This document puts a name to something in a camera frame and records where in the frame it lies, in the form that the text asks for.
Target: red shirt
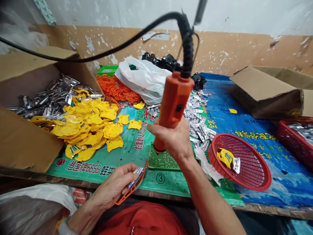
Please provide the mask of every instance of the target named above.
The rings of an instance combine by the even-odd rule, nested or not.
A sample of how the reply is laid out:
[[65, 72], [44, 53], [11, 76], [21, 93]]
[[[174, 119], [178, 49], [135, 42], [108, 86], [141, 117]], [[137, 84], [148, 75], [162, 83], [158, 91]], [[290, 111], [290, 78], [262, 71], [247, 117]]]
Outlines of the red shirt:
[[98, 235], [177, 234], [187, 235], [176, 215], [166, 207], [151, 202], [138, 202], [115, 214]]

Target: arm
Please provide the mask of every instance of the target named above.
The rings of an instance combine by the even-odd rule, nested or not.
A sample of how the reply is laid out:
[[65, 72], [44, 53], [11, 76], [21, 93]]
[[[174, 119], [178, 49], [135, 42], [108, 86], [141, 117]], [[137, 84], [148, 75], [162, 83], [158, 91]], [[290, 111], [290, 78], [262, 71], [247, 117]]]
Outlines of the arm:
[[148, 130], [164, 141], [187, 181], [191, 199], [206, 234], [246, 234], [234, 211], [211, 185], [194, 158], [189, 124], [183, 118], [175, 129], [148, 125]]
[[138, 174], [133, 173], [136, 169], [133, 163], [116, 168], [91, 198], [69, 218], [68, 227], [76, 234], [90, 234], [101, 215], [127, 192], [128, 184], [137, 179]]

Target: black switch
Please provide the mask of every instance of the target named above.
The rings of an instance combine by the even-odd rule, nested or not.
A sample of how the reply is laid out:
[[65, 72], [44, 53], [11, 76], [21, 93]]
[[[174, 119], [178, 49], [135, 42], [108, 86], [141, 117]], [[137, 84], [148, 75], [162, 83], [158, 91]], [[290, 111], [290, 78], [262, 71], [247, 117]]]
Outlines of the black switch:
[[183, 106], [181, 104], [177, 105], [176, 112], [180, 112], [183, 109]]

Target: orange plastic frame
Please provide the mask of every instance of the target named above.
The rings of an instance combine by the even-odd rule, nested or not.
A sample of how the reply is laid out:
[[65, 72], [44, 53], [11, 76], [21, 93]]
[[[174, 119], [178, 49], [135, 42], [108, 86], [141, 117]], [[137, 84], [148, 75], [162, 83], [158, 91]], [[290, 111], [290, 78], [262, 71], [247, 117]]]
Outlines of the orange plastic frame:
[[115, 205], [118, 205], [118, 206], [121, 205], [126, 200], [126, 198], [128, 198], [139, 187], [139, 185], [141, 184], [144, 178], [144, 174], [146, 173], [147, 166], [148, 166], [148, 160], [146, 161], [146, 165], [144, 166], [143, 174], [141, 176], [140, 181], [138, 181], [127, 193], [125, 193], [122, 197], [120, 197], [120, 199], [117, 202], [113, 202]]

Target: left hand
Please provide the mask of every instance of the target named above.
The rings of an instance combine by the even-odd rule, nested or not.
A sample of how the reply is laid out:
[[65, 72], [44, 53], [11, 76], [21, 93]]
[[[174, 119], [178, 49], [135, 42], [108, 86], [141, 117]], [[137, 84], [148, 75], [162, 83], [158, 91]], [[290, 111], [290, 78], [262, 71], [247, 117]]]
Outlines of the left hand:
[[87, 202], [103, 211], [110, 209], [114, 201], [127, 193], [128, 184], [138, 178], [139, 175], [133, 173], [137, 168], [133, 163], [117, 167]]

